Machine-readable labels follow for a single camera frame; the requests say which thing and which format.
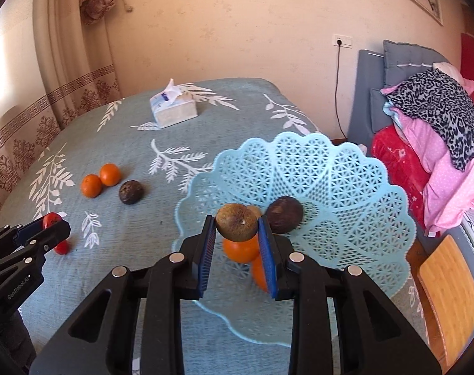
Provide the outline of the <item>red tomato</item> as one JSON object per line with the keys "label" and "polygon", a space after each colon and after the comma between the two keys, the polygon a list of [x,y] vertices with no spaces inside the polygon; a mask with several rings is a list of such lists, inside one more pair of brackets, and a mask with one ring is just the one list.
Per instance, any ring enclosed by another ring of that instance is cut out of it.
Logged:
{"label": "red tomato", "polygon": [[58,255],[66,255],[70,251],[70,246],[67,240],[62,240],[57,246],[54,247],[54,251]]}
{"label": "red tomato", "polygon": [[50,228],[56,223],[59,223],[62,221],[62,217],[58,213],[48,213],[44,215],[43,220],[42,220],[42,227],[43,229]]}

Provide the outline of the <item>orange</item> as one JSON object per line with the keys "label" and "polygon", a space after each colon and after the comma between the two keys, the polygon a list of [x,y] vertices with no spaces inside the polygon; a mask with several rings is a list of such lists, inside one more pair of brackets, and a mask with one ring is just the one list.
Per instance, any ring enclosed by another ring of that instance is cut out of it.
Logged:
{"label": "orange", "polygon": [[259,256],[258,236],[253,236],[250,240],[236,242],[223,239],[224,254],[236,263],[252,263]]}
{"label": "orange", "polygon": [[250,272],[254,283],[264,292],[268,291],[265,272],[262,266],[262,258],[257,256],[250,264]]}

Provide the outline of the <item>dark avocado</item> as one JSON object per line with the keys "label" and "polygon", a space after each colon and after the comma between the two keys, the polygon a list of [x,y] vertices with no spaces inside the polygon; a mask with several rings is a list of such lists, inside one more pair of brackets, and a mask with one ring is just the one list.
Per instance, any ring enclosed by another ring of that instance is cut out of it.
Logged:
{"label": "dark avocado", "polygon": [[119,188],[118,196],[125,205],[133,205],[144,196],[144,186],[137,180],[128,180]]}
{"label": "dark avocado", "polygon": [[303,205],[294,197],[288,196],[275,200],[265,212],[270,229],[274,234],[291,232],[300,225],[303,214]]}

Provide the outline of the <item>brown kiwi fruit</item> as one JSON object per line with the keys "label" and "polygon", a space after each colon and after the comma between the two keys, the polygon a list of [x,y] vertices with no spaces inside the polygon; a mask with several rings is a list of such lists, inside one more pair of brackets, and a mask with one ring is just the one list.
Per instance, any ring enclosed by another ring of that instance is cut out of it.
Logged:
{"label": "brown kiwi fruit", "polygon": [[227,240],[244,242],[258,230],[257,217],[247,206],[228,203],[221,206],[215,217],[218,232]]}

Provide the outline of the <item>orange tangerine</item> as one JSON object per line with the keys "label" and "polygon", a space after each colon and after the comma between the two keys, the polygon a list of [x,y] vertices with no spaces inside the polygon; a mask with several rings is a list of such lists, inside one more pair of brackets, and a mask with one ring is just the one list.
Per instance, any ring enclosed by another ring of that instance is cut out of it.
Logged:
{"label": "orange tangerine", "polygon": [[96,174],[86,175],[81,182],[81,193],[88,198],[95,198],[102,191],[102,183],[100,177]]}
{"label": "orange tangerine", "polygon": [[99,178],[102,185],[112,187],[122,180],[122,172],[114,163],[106,163],[100,168]]}

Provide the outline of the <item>light blue lattice fruit basket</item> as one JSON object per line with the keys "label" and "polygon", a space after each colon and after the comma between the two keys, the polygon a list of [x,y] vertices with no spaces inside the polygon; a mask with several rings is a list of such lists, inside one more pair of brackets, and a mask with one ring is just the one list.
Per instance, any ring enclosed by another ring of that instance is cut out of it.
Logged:
{"label": "light blue lattice fruit basket", "polygon": [[[212,173],[200,173],[175,209],[184,238],[198,234],[206,215],[227,203],[265,211],[282,196],[297,199],[304,216],[285,236],[295,251],[330,268],[358,265],[424,333],[406,254],[416,236],[404,190],[390,185],[381,161],[351,143],[334,146],[319,133],[283,132],[273,141],[251,138],[218,154]],[[290,346],[292,301],[273,301],[253,281],[249,264],[229,260],[217,232],[209,288],[195,304],[223,319],[236,336],[257,344]]]}

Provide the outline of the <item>grey-green leaf tablecloth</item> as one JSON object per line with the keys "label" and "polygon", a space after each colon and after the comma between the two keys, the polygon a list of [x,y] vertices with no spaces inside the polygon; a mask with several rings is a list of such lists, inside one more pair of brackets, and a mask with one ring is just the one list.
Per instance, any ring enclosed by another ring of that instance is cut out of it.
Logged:
{"label": "grey-green leaf tablecloth", "polygon": [[229,259],[220,209],[256,207],[245,227],[275,233],[277,199],[286,240],[318,272],[360,266],[374,315],[389,306],[411,344],[408,361],[428,344],[406,254],[416,234],[405,192],[386,168],[351,143],[332,144],[297,106],[262,79],[185,83],[197,115],[161,127],[151,92],[74,119],[62,132],[39,123],[32,165],[9,189],[0,226],[61,221],[28,239],[21,272],[6,298],[15,310],[32,374],[151,374],[172,346],[154,333],[175,319],[184,374],[285,374],[290,367],[292,300],[277,301],[252,269],[269,257]]}

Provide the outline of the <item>red quilt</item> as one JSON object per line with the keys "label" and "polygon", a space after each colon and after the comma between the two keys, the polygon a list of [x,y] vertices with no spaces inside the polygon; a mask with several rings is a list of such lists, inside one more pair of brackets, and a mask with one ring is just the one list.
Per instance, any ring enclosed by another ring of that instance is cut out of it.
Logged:
{"label": "red quilt", "polygon": [[412,147],[398,135],[394,125],[389,125],[374,135],[371,154],[386,166],[389,182],[404,189],[412,217],[425,229],[423,190],[430,175]]}

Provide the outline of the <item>wooden chair seat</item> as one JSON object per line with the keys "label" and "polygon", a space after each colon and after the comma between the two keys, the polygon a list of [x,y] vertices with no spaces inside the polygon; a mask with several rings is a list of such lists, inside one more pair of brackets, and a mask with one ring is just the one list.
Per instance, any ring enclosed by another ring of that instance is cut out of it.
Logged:
{"label": "wooden chair seat", "polygon": [[445,363],[451,367],[474,334],[474,277],[448,234],[418,269],[441,333]]}

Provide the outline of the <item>white tissue box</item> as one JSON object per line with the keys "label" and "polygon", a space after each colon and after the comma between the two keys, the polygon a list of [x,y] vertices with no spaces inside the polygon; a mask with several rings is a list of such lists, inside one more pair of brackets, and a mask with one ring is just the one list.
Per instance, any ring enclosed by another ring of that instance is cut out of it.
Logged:
{"label": "white tissue box", "polygon": [[175,85],[173,79],[149,102],[154,121],[161,129],[198,116],[195,100],[180,85]]}

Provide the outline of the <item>pink quilt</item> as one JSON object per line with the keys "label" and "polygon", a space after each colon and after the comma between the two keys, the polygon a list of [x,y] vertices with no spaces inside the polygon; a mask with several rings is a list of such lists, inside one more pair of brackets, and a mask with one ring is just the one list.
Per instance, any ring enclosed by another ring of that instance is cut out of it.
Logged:
{"label": "pink quilt", "polygon": [[[381,92],[386,97],[399,84],[383,88]],[[459,225],[466,211],[474,210],[474,159],[465,171],[455,169],[446,144],[429,124],[407,117],[392,107],[387,97],[386,109],[395,113],[394,120],[406,141],[430,174],[423,190],[425,230],[435,234]]]}

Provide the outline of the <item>grey upholstered bed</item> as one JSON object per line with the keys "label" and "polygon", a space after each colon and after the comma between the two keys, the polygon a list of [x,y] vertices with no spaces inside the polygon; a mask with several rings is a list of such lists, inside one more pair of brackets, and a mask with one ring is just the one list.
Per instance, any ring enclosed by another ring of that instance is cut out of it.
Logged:
{"label": "grey upholstered bed", "polygon": [[[384,80],[384,55],[366,49],[360,50],[354,102],[346,136],[352,143],[365,145],[368,155],[372,154],[371,145],[376,133],[391,124],[391,118],[383,112],[382,102],[371,104],[371,94],[383,86]],[[467,212],[460,225],[446,233],[456,241],[474,277],[474,212]]]}

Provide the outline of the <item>leopard print blanket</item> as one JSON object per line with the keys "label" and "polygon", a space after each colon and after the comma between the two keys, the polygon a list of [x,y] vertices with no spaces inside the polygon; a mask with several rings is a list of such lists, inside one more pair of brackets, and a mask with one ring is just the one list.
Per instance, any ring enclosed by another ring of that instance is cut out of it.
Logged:
{"label": "leopard print blanket", "polygon": [[428,69],[410,76],[386,97],[407,117],[429,124],[446,144],[453,167],[465,171],[474,159],[474,102],[454,78]]}

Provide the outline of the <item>beige patterned curtain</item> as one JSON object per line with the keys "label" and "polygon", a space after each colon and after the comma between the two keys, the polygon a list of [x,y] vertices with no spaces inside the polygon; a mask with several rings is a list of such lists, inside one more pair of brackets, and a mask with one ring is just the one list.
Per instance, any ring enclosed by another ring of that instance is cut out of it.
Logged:
{"label": "beige patterned curtain", "polygon": [[0,210],[74,119],[121,96],[106,33],[120,0],[0,0]]}

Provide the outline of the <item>white wall socket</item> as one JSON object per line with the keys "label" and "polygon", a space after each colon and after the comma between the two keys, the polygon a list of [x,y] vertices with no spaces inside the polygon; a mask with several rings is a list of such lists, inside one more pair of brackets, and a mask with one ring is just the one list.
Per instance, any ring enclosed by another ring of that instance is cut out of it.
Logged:
{"label": "white wall socket", "polygon": [[352,48],[352,37],[333,34],[332,41],[334,46],[340,48]]}

